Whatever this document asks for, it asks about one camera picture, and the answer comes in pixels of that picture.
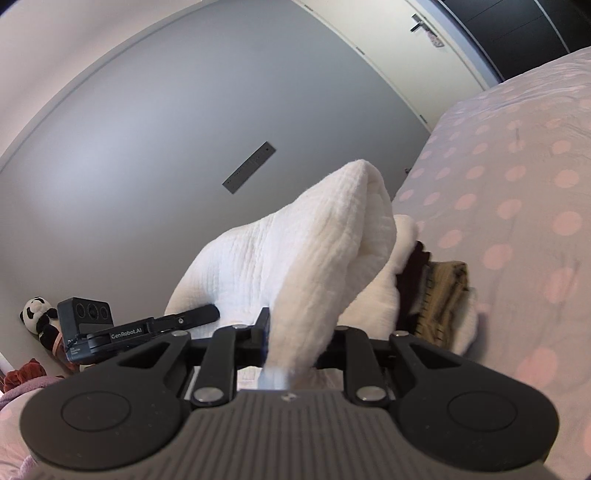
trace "gray wall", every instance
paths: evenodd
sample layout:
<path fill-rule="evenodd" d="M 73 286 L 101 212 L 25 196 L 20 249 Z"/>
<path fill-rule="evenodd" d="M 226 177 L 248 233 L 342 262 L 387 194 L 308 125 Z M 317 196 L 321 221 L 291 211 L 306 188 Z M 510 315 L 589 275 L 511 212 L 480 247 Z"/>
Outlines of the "gray wall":
<path fill-rule="evenodd" d="M 16 367 L 32 356 L 18 313 L 36 295 L 108 301 L 119 323 L 161 314 L 225 230 L 356 158 L 394 195 L 427 137 L 290 0 L 220 0 L 177 20 L 78 87 L 0 174 L 0 352 Z M 222 182 L 264 141 L 277 153 L 231 195 Z"/>

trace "ceiling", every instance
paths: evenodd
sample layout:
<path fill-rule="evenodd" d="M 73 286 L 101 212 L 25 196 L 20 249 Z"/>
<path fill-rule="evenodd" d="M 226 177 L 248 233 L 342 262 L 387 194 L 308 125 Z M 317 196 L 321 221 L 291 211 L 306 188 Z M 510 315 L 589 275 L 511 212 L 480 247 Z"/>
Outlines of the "ceiling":
<path fill-rule="evenodd" d="M 78 74 L 155 23 L 213 1 L 19 0 L 13 4 L 0 17 L 0 168 L 15 137 Z"/>

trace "white door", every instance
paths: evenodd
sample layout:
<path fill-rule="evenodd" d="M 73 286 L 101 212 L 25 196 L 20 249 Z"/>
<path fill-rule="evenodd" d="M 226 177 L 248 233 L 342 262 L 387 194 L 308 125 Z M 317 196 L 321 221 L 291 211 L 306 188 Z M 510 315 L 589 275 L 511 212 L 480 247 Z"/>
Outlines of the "white door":
<path fill-rule="evenodd" d="M 294 1 L 356 48 L 429 130 L 455 103 L 485 89 L 445 32 L 406 0 Z M 419 21 L 423 26 L 415 29 Z M 433 45 L 428 30 L 442 47 Z"/>

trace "polka dot bedsheet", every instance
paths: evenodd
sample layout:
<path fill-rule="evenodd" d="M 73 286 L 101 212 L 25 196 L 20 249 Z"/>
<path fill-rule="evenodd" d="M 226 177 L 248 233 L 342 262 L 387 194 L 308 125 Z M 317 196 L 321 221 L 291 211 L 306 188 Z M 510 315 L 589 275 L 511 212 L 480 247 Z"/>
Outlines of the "polka dot bedsheet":
<path fill-rule="evenodd" d="M 546 465 L 591 473 L 591 49 L 458 103 L 400 188 L 434 260 L 468 264 L 469 356 L 557 407 Z"/>

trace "black camera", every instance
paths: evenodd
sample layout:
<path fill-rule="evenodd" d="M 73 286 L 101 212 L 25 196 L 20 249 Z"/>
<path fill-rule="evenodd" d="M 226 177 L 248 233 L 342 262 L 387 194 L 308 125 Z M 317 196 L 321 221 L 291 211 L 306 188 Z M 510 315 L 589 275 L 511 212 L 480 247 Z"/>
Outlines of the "black camera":
<path fill-rule="evenodd" d="M 149 317 L 115 326 L 109 304 L 73 297 L 57 304 L 67 359 L 78 365 L 102 362 L 172 330 L 187 330 L 219 319 L 215 305 Z"/>

